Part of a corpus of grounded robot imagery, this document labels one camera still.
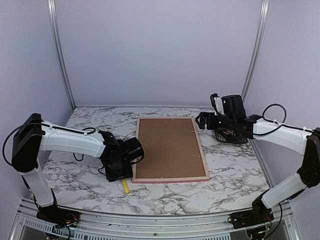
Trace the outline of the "yellow handled screwdriver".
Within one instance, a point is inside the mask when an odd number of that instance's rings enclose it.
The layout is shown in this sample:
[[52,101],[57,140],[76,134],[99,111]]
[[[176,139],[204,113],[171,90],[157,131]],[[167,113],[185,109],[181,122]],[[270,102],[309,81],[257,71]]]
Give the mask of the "yellow handled screwdriver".
[[127,183],[126,179],[121,179],[121,184],[122,184],[122,187],[124,189],[124,192],[126,194],[129,194],[130,193],[130,189],[129,189],[129,186],[128,186],[128,183]]

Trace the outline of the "pink wooden picture frame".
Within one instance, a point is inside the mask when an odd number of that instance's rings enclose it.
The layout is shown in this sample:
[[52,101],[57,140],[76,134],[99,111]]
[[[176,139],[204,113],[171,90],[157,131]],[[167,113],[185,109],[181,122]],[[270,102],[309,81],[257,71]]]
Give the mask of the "pink wooden picture frame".
[[140,117],[136,137],[144,159],[133,166],[134,184],[209,181],[198,128],[192,117]]

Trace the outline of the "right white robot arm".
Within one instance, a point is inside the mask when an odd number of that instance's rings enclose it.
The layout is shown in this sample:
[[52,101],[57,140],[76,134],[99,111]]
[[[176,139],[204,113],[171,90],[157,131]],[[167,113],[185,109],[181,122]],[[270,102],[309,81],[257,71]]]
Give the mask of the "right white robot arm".
[[263,193],[252,203],[247,219],[258,224],[267,216],[267,210],[306,188],[320,183],[320,129],[287,125],[284,120],[267,119],[264,115],[246,115],[242,97],[238,94],[210,96],[212,112],[200,112],[195,118],[202,130],[213,130],[216,137],[228,143],[243,143],[248,139],[273,143],[303,156],[296,173]]

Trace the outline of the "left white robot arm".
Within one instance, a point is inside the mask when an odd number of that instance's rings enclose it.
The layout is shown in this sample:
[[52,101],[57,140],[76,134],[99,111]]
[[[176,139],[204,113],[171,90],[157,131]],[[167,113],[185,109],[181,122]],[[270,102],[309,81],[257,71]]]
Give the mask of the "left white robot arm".
[[141,162],[145,152],[140,141],[116,139],[108,131],[88,127],[84,130],[68,128],[44,121],[33,113],[5,138],[12,138],[12,155],[4,161],[21,174],[33,193],[44,215],[53,223],[63,219],[63,211],[56,206],[55,195],[50,189],[38,164],[39,152],[66,152],[90,156],[101,161],[109,182],[133,177],[132,166]]

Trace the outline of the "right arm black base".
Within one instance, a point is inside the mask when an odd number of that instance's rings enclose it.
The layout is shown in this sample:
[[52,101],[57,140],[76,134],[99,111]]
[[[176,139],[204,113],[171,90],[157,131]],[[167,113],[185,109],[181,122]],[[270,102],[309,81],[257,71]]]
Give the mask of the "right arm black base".
[[274,220],[274,215],[270,209],[263,213],[254,213],[254,210],[244,210],[233,212],[227,218],[227,221],[233,225],[234,229],[252,227],[258,224],[271,223]]

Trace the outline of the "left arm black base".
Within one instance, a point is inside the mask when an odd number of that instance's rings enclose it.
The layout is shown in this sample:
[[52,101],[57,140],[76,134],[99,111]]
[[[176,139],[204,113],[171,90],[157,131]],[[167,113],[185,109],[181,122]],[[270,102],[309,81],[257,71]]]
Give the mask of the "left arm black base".
[[38,206],[36,217],[38,219],[51,222],[58,228],[74,227],[78,225],[80,213],[74,210],[60,208],[57,205],[47,207]]

